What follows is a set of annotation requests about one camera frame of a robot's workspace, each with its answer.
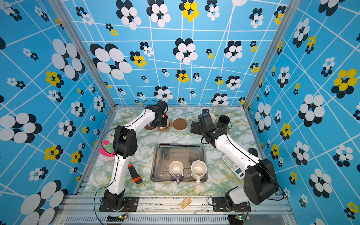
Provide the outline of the cork paw print coaster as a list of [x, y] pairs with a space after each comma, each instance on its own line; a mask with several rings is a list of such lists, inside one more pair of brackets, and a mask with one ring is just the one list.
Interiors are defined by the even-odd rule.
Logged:
[[167, 127], [157, 127], [157, 129], [161, 132], [166, 132], [169, 131], [172, 126], [173, 126], [173, 122], [169, 121], [169, 125]]

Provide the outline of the dark brown round coaster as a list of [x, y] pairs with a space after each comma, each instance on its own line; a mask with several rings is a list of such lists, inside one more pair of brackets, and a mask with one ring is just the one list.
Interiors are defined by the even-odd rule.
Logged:
[[150, 125], [146, 125], [145, 127], [144, 127], [144, 129], [146, 129], [146, 130], [153, 130], [153, 129], [155, 129], [156, 127], [155, 126], [150, 126]]

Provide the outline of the brown wooden round coaster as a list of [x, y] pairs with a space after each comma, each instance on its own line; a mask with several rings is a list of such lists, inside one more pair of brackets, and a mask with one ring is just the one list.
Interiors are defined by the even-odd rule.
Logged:
[[184, 130], [187, 127], [187, 121], [185, 119], [176, 119], [173, 122], [173, 127], [176, 130]]

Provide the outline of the black mug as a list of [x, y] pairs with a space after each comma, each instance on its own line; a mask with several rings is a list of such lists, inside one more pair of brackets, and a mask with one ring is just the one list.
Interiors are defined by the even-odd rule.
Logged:
[[217, 121], [217, 127], [221, 128], [224, 131], [227, 131], [230, 124], [230, 118], [226, 115], [219, 116], [219, 119]]

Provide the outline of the purple mug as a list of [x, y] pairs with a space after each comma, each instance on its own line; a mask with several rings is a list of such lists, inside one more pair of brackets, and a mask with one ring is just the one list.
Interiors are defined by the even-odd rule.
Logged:
[[172, 180], [176, 182], [177, 185], [180, 184], [181, 179], [183, 178], [184, 166], [180, 161], [173, 161], [169, 165], [169, 174]]

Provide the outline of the red interior mug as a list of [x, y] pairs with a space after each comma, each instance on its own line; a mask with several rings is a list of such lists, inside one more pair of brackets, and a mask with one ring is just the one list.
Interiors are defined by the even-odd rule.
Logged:
[[168, 127], [170, 124], [169, 118], [166, 114], [164, 114], [164, 117], [163, 117], [163, 124], [164, 124], [165, 128]]

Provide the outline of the white mug back row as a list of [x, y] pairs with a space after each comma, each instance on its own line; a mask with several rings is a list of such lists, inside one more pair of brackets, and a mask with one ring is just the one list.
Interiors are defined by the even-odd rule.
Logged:
[[215, 115], [213, 115], [213, 114], [210, 114], [210, 116], [211, 116], [211, 120], [212, 120], [212, 122], [215, 122], [215, 121], [216, 121], [216, 116], [215, 116]]

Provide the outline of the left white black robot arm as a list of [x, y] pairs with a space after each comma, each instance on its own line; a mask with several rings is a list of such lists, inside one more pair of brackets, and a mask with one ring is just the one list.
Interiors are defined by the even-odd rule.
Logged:
[[166, 116], [168, 104], [159, 100], [155, 105], [145, 106], [143, 112], [124, 126], [117, 126], [112, 143], [114, 167], [110, 185], [107, 186], [101, 200], [99, 210], [102, 212], [118, 212], [126, 205], [124, 200], [125, 178], [131, 157], [136, 153], [137, 135], [147, 125], [167, 127]]

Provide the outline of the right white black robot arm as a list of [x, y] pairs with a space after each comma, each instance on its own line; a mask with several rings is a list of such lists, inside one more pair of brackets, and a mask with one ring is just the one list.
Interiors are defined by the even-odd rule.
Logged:
[[243, 185], [225, 194], [225, 203], [230, 211], [237, 210], [242, 203], [259, 205], [280, 190], [272, 162], [260, 159], [239, 146], [222, 128], [216, 128], [208, 109], [198, 115], [199, 128], [204, 144], [211, 144], [222, 151], [243, 174]]

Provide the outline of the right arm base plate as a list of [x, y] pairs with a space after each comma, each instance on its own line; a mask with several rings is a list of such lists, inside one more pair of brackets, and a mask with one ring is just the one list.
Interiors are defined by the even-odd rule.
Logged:
[[208, 198], [208, 204], [213, 207], [214, 212], [239, 212], [243, 214], [252, 211], [249, 202], [243, 202], [229, 208], [226, 204], [225, 197], [210, 197]]

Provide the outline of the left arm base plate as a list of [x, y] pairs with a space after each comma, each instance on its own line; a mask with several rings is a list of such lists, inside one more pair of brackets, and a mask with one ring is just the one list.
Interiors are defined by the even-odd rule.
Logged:
[[100, 212], [136, 212], [139, 197], [124, 197], [122, 200], [113, 200], [108, 198], [100, 199]]

